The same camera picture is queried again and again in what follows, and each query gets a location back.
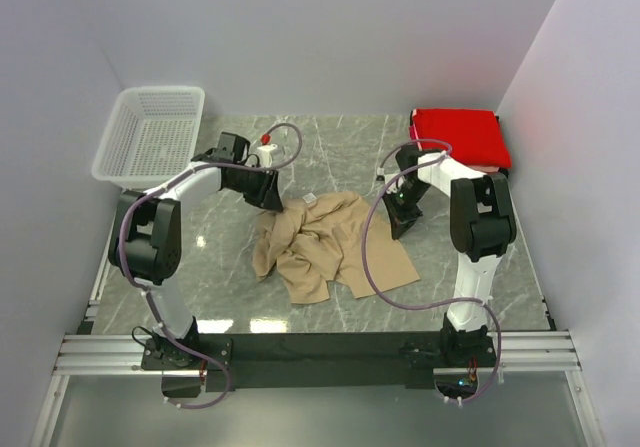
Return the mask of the beige t-shirt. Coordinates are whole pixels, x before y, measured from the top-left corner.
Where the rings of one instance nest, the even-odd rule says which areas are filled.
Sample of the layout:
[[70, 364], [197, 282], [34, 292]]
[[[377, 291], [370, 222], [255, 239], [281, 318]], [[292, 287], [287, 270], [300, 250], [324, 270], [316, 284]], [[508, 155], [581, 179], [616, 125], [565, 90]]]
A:
[[354, 192], [308, 195], [283, 202], [282, 212], [257, 217], [252, 267], [259, 279], [275, 270], [290, 302], [315, 304], [330, 298], [328, 283], [347, 286], [354, 298], [386, 292], [420, 279], [389, 223], [376, 214], [364, 223], [370, 205]]

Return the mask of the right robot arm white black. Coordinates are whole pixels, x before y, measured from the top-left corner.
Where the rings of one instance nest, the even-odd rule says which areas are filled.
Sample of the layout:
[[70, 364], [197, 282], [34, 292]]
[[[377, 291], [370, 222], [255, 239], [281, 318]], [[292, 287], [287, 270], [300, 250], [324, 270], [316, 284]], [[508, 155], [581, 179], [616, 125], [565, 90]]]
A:
[[460, 366], [485, 343], [485, 306], [500, 261], [517, 235], [507, 178], [500, 172], [474, 170], [445, 151], [422, 151], [414, 144], [400, 147], [395, 160], [403, 175], [396, 180], [387, 175], [382, 196], [394, 240], [420, 219], [418, 203], [431, 187], [449, 199], [449, 234], [458, 264], [455, 302], [447, 307], [438, 345], [444, 362]]

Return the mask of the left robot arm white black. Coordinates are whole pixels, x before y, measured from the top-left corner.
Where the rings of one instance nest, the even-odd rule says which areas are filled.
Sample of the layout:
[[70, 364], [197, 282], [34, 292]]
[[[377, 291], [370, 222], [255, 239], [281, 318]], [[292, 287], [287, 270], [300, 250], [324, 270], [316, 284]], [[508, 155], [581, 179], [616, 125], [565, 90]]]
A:
[[182, 258], [183, 216], [224, 190], [262, 210], [280, 212], [279, 172], [204, 157], [156, 188], [126, 190], [119, 199], [109, 261], [140, 291], [156, 326], [157, 342], [176, 368], [193, 366], [200, 355], [197, 321], [176, 280]]

